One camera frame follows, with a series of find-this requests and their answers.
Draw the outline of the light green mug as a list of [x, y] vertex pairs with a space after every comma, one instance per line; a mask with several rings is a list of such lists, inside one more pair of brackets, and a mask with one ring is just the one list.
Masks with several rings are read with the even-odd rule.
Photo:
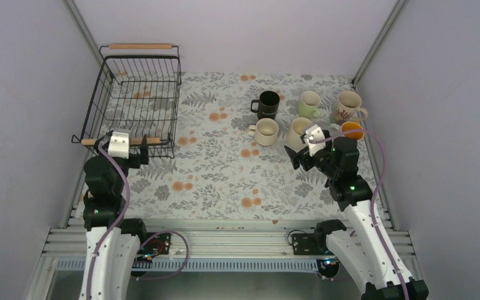
[[322, 117], [322, 112], [319, 110], [321, 97], [314, 91], [304, 91], [300, 95], [297, 106], [297, 113], [299, 117], [308, 119], [318, 119]]

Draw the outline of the floral table mat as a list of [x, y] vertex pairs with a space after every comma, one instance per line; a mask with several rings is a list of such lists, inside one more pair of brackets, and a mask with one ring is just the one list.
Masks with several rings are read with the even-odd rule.
[[[127, 178], [127, 218], [342, 219], [318, 170], [295, 170], [285, 152], [300, 95], [320, 95], [328, 115], [351, 88], [343, 76], [187, 72], [182, 75], [174, 146], [152, 149], [149, 164]], [[257, 122], [251, 101], [264, 91], [280, 98], [275, 144], [248, 134]]]

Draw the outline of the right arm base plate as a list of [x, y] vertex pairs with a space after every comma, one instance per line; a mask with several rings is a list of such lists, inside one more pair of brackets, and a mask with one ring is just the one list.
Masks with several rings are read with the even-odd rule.
[[314, 234], [292, 232], [290, 243], [295, 256], [324, 256], [330, 254], [325, 247], [317, 244]]

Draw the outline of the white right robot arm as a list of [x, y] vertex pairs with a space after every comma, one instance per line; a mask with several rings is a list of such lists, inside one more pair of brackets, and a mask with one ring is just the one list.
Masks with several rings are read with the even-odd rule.
[[333, 253], [339, 259], [361, 299], [427, 299], [427, 284], [402, 262], [376, 214], [373, 191], [358, 174], [357, 142], [336, 137], [311, 142], [299, 152], [284, 149], [294, 169], [316, 168], [327, 177], [325, 187], [352, 224], [349, 232], [338, 219], [317, 223], [313, 244], [320, 254]]

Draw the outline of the cream mug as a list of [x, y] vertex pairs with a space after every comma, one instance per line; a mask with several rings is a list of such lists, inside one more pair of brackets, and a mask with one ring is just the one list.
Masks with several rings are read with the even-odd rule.
[[304, 134], [304, 130], [312, 126], [312, 121], [305, 117], [297, 117], [294, 119], [286, 134], [286, 145], [292, 150], [298, 152], [305, 148], [301, 136]]

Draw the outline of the white patterned mug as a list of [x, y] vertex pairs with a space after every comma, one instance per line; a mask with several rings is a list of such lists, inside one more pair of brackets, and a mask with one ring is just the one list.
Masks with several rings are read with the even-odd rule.
[[364, 138], [363, 128], [359, 123], [353, 121], [347, 121], [339, 124], [330, 124], [329, 132], [331, 136], [336, 134], [345, 133], [344, 136], [356, 141], [360, 141]]

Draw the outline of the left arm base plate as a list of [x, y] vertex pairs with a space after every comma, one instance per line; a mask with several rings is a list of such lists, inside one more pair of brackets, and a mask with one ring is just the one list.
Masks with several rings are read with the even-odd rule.
[[171, 233], [162, 233], [150, 239], [138, 252], [138, 261], [152, 261], [154, 258], [169, 254]]

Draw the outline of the beige floral mug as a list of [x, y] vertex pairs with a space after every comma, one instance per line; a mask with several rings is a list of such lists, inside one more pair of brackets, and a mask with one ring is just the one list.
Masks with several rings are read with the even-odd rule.
[[369, 116], [368, 111], [362, 107], [363, 100], [354, 91], [342, 91], [337, 95], [336, 106], [332, 116], [336, 123], [345, 121], [360, 122]]

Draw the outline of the black mug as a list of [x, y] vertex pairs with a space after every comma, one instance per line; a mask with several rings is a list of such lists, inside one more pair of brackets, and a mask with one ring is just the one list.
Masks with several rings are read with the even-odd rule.
[[250, 110], [256, 113], [258, 119], [275, 119], [280, 101], [278, 93], [264, 91], [257, 99], [251, 101]]

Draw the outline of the tan upturned mug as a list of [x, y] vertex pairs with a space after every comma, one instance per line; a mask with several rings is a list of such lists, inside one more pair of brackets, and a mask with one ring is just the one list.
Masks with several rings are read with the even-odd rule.
[[279, 124], [271, 118], [260, 119], [255, 125], [248, 127], [247, 133], [261, 146], [277, 143]]

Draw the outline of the aluminium rail frame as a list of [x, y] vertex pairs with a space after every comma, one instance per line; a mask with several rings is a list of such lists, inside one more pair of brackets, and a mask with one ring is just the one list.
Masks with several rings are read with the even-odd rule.
[[[147, 275], [184, 272], [316, 273], [336, 262], [324, 256], [295, 256], [291, 233], [312, 234], [314, 220], [181, 220], [147, 219], [149, 232], [170, 231], [170, 251], [149, 262], [139, 262], [136, 271]], [[49, 231], [28, 299], [47, 299], [58, 271], [82, 271], [86, 238], [83, 220], [73, 217], [62, 228]]]

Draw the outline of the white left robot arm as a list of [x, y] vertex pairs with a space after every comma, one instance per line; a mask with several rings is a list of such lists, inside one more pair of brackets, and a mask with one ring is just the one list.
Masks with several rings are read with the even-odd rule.
[[125, 299], [134, 257], [149, 244], [141, 219], [125, 219], [129, 207], [128, 172], [148, 161], [132, 154], [125, 132], [110, 132], [94, 142], [97, 155], [84, 165], [86, 263], [80, 299]]

